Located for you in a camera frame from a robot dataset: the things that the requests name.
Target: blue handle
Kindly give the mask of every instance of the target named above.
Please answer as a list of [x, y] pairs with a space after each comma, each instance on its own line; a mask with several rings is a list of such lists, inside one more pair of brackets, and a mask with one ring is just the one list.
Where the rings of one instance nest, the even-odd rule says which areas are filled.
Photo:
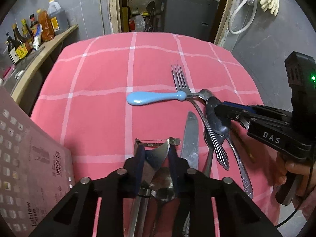
[[130, 105], [145, 105], [156, 101], [179, 100], [184, 101], [186, 93], [178, 92], [132, 92], [126, 100]]

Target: knife blade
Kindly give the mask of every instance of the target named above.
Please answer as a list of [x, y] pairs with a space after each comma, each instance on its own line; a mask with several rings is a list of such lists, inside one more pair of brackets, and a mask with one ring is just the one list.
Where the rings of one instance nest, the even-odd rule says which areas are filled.
[[186, 119], [181, 158], [186, 159], [190, 167], [198, 169], [198, 118], [192, 111]]
[[[192, 111], [189, 111], [186, 119], [181, 158], [186, 159], [190, 167], [198, 169], [198, 118]], [[186, 232], [189, 232], [189, 219], [190, 202], [181, 199], [173, 224], [172, 237], [186, 235]]]

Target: condiment bottle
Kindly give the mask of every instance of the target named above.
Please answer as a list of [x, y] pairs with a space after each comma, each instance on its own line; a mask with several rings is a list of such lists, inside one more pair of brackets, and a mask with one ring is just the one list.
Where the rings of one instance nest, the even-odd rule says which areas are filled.
[[12, 39], [11, 36], [9, 36], [9, 32], [6, 33], [6, 36], [8, 36], [8, 53], [9, 53], [9, 57], [12, 60], [13, 64], [16, 65], [20, 61], [20, 57], [18, 56], [18, 54], [15, 51], [16, 47], [18, 47], [18, 44], [16, 43], [16, 41], [14, 39]]
[[32, 49], [28, 41], [23, 36], [21, 36], [16, 23], [12, 25], [12, 29], [13, 29], [15, 40], [18, 43], [18, 48], [16, 49], [16, 53], [18, 54], [20, 59], [23, 59], [25, 56], [31, 53]]
[[33, 36], [30, 34], [31, 31], [28, 29], [28, 26], [26, 24], [26, 19], [22, 19], [22, 33], [23, 33], [23, 36], [27, 39], [30, 47], [33, 49], [33, 41], [34, 41], [34, 38]]
[[37, 31], [37, 25], [38, 25], [39, 23], [38, 23], [38, 21], [35, 19], [34, 14], [32, 14], [32, 15], [30, 16], [30, 19], [31, 19], [31, 31], [32, 31], [33, 36], [35, 36], [36, 31]]
[[54, 38], [54, 30], [51, 24], [51, 21], [48, 18], [47, 11], [38, 9], [37, 10], [38, 21], [39, 24], [42, 26], [42, 39], [44, 42], [50, 41]]

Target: table knife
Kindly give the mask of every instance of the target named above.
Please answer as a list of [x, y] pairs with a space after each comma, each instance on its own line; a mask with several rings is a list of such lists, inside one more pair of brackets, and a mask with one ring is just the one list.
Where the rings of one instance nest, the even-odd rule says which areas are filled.
[[181, 158], [186, 159], [190, 167], [198, 169], [198, 118], [192, 111], [186, 119]]
[[[198, 118], [192, 111], [189, 111], [186, 119], [181, 158], [186, 159], [190, 167], [196, 170], [198, 169]], [[183, 215], [186, 216], [186, 219], [184, 223], [180, 225], [183, 227], [183, 229], [181, 229], [183, 235], [186, 236], [189, 233], [190, 210], [189, 203], [185, 200], [180, 202], [178, 211], [183, 210]]]

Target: metal rivet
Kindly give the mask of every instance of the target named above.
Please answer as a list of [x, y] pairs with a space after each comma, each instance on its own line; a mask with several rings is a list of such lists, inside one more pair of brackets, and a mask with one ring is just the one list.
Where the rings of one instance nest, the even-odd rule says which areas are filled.
[[186, 171], [189, 175], [194, 175], [197, 171], [194, 168], [188, 168], [188, 170]]
[[233, 183], [233, 179], [231, 179], [230, 177], [224, 177], [223, 182], [226, 184], [231, 184]]
[[119, 175], [125, 175], [127, 173], [127, 170], [124, 169], [124, 168], [119, 168], [118, 170], [116, 170], [116, 172], [119, 174]]
[[87, 184], [90, 182], [90, 178], [89, 177], [82, 177], [80, 180], [80, 183], [82, 184]]

